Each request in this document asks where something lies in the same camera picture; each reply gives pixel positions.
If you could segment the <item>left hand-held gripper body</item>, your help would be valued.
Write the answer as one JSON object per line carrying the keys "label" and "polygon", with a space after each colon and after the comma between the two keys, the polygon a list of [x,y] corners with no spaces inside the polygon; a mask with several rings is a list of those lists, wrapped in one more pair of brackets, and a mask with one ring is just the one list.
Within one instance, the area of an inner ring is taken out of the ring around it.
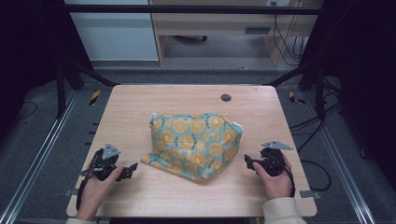
{"label": "left hand-held gripper body", "polygon": [[81,176],[95,175],[99,180],[106,180],[114,169],[117,168],[116,162],[119,158],[120,150],[106,144],[95,152],[88,167],[83,170]]}

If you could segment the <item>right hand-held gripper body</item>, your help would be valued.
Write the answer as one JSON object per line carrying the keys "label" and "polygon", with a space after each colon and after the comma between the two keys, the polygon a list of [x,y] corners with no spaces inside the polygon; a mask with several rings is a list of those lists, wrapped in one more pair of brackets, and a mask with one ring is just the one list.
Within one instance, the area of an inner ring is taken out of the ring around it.
{"label": "right hand-held gripper body", "polygon": [[277,140],[262,143],[262,167],[269,176],[279,176],[286,170],[283,150],[292,150],[292,147]]}

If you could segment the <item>green orange-print cloth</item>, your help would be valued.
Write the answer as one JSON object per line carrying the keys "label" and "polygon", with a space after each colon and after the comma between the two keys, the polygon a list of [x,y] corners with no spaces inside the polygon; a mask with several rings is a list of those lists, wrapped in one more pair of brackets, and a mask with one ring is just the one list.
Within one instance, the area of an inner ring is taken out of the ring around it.
{"label": "green orange-print cloth", "polygon": [[244,131],[219,113],[154,113],[149,127],[152,150],[141,161],[193,180],[222,172],[237,154]]}

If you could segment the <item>person's right hand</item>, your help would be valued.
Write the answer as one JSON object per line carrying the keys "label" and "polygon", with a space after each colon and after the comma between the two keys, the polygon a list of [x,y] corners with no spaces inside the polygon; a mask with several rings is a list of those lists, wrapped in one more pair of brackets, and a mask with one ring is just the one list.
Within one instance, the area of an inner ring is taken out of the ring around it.
{"label": "person's right hand", "polygon": [[292,183],[286,171],[278,176],[270,176],[257,162],[253,163],[253,167],[262,180],[264,192],[269,200],[291,195]]}

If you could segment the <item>person's left hand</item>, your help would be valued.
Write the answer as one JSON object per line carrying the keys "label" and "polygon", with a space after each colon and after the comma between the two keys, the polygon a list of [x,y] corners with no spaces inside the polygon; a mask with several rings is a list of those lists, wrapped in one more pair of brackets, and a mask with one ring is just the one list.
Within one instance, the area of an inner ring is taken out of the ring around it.
{"label": "person's left hand", "polygon": [[121,171],[121,167],[116,168],[104,181],[98,180],[95,176],[89,178],[82,192],[81,203],[76,219],[81,221],[94,221],[99,207],[107,196],[113,183],[120,176]]}

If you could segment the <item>yellow black tape strip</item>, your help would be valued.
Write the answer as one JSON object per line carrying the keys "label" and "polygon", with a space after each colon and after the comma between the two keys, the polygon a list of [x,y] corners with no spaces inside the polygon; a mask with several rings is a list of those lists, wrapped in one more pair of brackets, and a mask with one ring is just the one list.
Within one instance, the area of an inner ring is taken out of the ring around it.
{"label": "yellow black tape strip", "polygon": [[95,105],[99,95],[100,95],[101,91],[100,90],[96,90],[94,91],[94,93],[92,94],[92,98],[89,101],[89,105]]}
{"label": "yellow black tape strip", "polygon": [[289,91],[289,99],[290,99],[290,101],[293,102],[293,103],[296,103],[296,104],[299,104],[299,105],[305,105],[305,100],[297,99],[297,98],[294,96],[294,93],[293,93],[292,91]]}

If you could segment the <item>black metal stand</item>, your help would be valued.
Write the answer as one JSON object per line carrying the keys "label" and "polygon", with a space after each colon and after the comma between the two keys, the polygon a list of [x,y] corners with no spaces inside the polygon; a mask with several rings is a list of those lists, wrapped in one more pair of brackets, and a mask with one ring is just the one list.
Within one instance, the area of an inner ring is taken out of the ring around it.
{"label": "black metal stand", "polygon": [[111,81],[105,77],[100,76],[92,69],[80,63],[77,63],[76,61],[66,61],[59,63],[59,65],[56,68],[58,119],[62,116],[62,114],[66,110],[64,81],[67,80],[67,82],[70,84],[73,90],[81,90],[82,87],[84,86],[84,82],[82,81],[79,75],[80,73],[85,74],[108,87],[115,87],[118,85],[117,82]]}
{"label": "black metal stand", "polygon": [[298,86],[302,91],[306,91],[316,84],[316,98],[315,98],[315,110],[321,121],[325,120],[325,108],[324,108],[324,70],[319,63],[304,63],[299,65],[297,68],[289,71],[286,75],[279,77],[269,83],[266,86],[276,87],[286,80],[291,79],[297,75],[302,75]]}

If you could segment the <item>black curtain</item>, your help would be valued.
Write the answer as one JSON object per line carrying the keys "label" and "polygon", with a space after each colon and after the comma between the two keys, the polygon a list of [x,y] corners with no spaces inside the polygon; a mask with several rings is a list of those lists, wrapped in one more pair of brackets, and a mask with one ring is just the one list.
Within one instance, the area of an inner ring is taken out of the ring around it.
{"label": "black curtain", "polygon": [[[0,141],[10,132],[27,92],[56,78],[56,52],[25,11],[41,4],[64,6],[65,2],[0,0]],[[93,70],[69,12],[53,8],[38,12],[67,56]]]}
{"label": "black curtain", "polygon": [[341,81],[341,103],[366,152],[396,189],[396,0],[323,0],[303,61],[322,53],[322,69]]}

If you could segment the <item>white cabinet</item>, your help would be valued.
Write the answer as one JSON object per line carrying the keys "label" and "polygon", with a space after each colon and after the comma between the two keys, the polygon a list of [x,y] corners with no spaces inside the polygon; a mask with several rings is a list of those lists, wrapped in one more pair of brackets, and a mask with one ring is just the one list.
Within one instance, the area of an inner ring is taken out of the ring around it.
{"label": "white cabinet", "polygon": [[158,61],[149,13],[71,13],[91,61]]}

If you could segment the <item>aluminium floor rail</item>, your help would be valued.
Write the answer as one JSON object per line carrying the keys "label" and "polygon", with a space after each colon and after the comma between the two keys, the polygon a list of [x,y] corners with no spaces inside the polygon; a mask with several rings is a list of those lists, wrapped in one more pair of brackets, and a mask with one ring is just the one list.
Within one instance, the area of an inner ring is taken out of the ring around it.
{"label": "aluminium floor rail", "polygon": [[47,160],[48,155],[51,153],[53,146],[56,143],[58,136],[62,131],[70,115],[70,112],[75,105],[77,97],[78,91],[70,91],[70,95],[66,101],[64,112],[59,118],[54,121],[49,133],[45,138],[45,141],[41,145],[41,148],[38,150],[33,162],[31,163],[28,171],[25,173],[16,192],[14,193],[5,210],[0,215],[0,224],[13,224],[13,222],[15,221],[35,181],[37,180],[42,170],[42,167]]}
{"label": "aluminium floor rail", "polygon": [[339,104],[324,105],[322,112],[324,113],[323,120],[319,123],[319,135],[324,142],[325,149],[329,155],[332,166],[337,173],[339,181],[344,189],[344,192],[349,200],[349,203],[359,220],[360,224],[376,224],[375,218],[365,201],[358,184],[353,177],[350,169],[347,167],[347,162],[342,158],[335,139],[332,137],[331,132],[327,126],[331,113],[340,109]]}

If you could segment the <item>black horizontal frame bar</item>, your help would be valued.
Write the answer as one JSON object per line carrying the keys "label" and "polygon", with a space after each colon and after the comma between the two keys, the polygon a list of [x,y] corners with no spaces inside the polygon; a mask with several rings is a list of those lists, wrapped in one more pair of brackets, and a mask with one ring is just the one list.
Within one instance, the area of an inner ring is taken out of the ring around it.
{"label": "black horizontal frame bar", "polygon": [[194,13],[319,15],[321,7],[236,7],[236,6],[141,6],[141,5],[65,5],[69,12],[83,13]]}

